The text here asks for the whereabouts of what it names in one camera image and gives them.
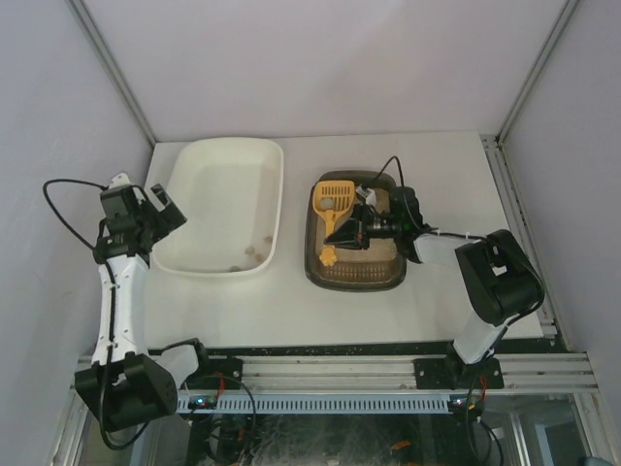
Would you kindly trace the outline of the yellow litter scoop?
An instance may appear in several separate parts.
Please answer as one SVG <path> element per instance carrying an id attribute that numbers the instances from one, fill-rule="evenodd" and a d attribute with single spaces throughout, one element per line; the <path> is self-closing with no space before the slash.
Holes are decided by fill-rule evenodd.
<path id="1" fill-rule="evenodd" d="M 355 184 L 350 180 L 318 182 L 313 191 L 314 212 L 323 220 L 327 239 L 336 227 L 349 216 L 355 200 Z"/>

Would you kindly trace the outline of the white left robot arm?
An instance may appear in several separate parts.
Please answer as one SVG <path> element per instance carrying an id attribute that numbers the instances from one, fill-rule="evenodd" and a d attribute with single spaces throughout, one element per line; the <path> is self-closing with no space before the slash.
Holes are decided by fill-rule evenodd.
<path id="1" fill-rule="evenodd" d="M 94 246 L 102 286 L 98 339 L 75 389 L 105 433 L 173 414 L 179 390 L 199 368 L 198 342 L 176 343 L 151 358 L 146 341 L 145 288 L 156 243 L 185 216 L 165 189 L 149 191 L 126 174 L 100 194 L 104 217 Z"/>

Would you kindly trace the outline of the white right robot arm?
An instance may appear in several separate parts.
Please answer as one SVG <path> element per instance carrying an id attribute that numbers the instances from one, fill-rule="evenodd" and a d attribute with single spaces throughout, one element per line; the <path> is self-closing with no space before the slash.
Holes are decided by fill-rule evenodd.
<path id="1" fill-rule="evenodd" d="M 327 197 L 317 213 L 325 223 L 320 260 L 336 262 L 336 250 L 366 250 L 372 239 L 390 239 L 398 254 L 416 264 L 457 268 L 473 309 L 448 356 L 464 366 L 490 358 L 512 324 L 542 306 L 545 286 L 512 233 L 486 236 L 440 231 L 426 223 L 414 190 L 398 186 L 389 192 L 389 211 L 370 203 L 371 192 L 356 189 L 349 204 Z"/>

